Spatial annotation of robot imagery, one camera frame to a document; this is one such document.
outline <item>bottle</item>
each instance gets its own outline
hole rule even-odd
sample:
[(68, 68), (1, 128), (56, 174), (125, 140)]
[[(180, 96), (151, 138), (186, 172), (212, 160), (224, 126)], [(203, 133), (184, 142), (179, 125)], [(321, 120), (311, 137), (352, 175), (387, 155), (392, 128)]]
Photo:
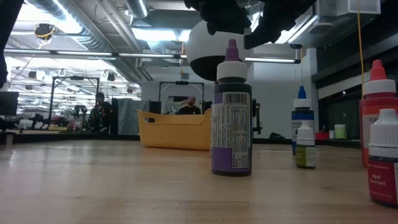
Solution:
[(294, 100), (294, 111), (292, 111), (292, 150), (293, 156), (296, 155), (297, 130), (301, 127), (302, 121), (308, 121), (308, 124), (314, 128), (314, 114), (311, 108), (311, 100), (307, 99), (304, 86), (300, 86), (298, 98)]
[(398, 117), (395, 109), (380, 110), (371, 125), (368, 159), (369, 194), (373, 202), (398, 208)]
[(381, 61), (375, 60), (371, 70), (371, 79), (363, 85), (365, 99), (359, 102), (362, 163), (364, 167), (368, 164), (370, 127), (379, 119), (381, 109), (398, 110), (396, 92), (396, 82), (387, 79)]
[(218, 84), (212, 106), (211, 171), (216, 175), (251, 175), (252, 117), (248, 66), (239, 59), (234, 39), (217, 67)]
[(308, 121), (303, 121), (297, 130), (296, 165), (304, 169), (315, 169), (317, 166), (315, 138)]

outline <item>desk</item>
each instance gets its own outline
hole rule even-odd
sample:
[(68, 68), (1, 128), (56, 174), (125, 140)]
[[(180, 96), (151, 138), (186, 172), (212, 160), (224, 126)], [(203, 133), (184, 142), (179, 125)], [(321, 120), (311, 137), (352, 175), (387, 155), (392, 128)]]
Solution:
[(315, 170), (291, 146), (255, 145), (250, 177), (211, 174), (208, 152), (134, 141), (16, 144), (0, 152), (8, 223), (397, 223), (372, 203), (361, 152), (320, 146)]

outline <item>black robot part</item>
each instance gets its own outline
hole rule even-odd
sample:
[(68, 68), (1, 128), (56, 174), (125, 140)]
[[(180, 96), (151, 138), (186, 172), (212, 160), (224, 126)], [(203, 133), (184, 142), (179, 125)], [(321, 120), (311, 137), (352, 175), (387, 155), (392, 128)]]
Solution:
[[(263, 16), (256, 30), (244, 37), (245, 49), (275, 43), (283, 30), (290, 30), (295, 20), (317, 0), (260, 0), (265, 3)], [(235, 0), (185, 0), (188, 8), (196, 9), (207, 22), (210, 35), (217, 31), (243, 34), (251, 26), (248, 12), (240, 8)]]

